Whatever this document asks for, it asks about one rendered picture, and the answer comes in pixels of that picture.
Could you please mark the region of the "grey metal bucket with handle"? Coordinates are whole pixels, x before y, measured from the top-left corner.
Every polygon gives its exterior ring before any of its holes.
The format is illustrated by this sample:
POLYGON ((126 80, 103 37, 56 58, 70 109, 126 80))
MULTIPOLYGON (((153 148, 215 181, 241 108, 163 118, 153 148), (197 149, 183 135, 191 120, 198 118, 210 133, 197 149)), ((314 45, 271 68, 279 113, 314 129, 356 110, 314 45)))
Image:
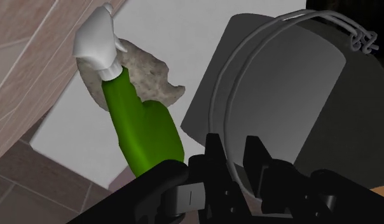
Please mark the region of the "grey metal bucket with handle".
POLYGON ((329 169, 384 186, 384 68, 377 35, 333 11, 230 18, 182 121, 220 135, 233 179, 253 194, 247 136, 304 175, 329 169))

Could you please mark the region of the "green spray bottle white nozzle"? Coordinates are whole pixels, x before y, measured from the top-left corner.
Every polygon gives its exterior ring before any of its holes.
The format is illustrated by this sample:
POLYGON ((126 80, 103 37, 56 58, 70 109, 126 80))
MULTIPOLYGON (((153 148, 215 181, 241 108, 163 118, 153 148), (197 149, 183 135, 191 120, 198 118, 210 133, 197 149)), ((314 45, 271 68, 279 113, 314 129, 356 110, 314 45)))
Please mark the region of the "green spray bottle white nozzle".
POLYGON ((118 144, 129 168, 140 176, 164 160, 184 161, 184 149, 174 121, 159 101, 141 101, 130 81, 129 68, 117 52, 126 52, 114 33, 113 7, 97 7, 76 31, 73 56, 98 78, 118 144))

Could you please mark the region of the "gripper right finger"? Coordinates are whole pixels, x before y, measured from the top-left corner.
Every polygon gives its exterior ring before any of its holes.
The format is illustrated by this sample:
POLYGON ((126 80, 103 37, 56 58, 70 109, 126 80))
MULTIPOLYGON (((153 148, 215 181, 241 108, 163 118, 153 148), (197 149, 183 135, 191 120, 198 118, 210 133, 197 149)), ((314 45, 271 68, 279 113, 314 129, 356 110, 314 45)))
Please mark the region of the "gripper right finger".
POLYGON ((247 136, 243 168, 264 214, 291 214, 293 224, 384 224, 384 197, 327 169, 309 176, 274 159, 247 136))

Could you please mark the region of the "beige rough sponge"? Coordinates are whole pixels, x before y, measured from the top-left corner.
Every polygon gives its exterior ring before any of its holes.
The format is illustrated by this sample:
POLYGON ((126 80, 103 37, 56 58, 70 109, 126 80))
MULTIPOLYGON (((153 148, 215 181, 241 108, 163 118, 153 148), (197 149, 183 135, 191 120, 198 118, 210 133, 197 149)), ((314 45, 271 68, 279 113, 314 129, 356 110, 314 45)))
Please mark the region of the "beige rough sponge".
MULTIPOLYGON (((120 42, 128 51, 124 53, 118 50, 117 59, 122 66, 128 69, 130 82, 135 87, 141 101, 159 101, 169 107, 183 96, 186 87, 174 86, 168 82, 169 68, 164 61, 157 59, 130 41, 121 39, 120 42)), ((100 108, 107 111, 98 73, 83 59, 77 58, 76 64, 89 94, 100 108)))

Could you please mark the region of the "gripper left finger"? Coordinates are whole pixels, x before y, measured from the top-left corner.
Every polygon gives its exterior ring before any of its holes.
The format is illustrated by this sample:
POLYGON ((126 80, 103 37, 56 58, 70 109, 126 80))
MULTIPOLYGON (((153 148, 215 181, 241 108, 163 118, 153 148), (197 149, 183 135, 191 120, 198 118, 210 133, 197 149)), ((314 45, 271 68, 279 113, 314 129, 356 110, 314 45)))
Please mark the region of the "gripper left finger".
POLYGON ((249 208, 230 176, 218 134, 185 164, 165 160, 67 224, 180 224, 198 211, 201 224, 248 224, 249 208))

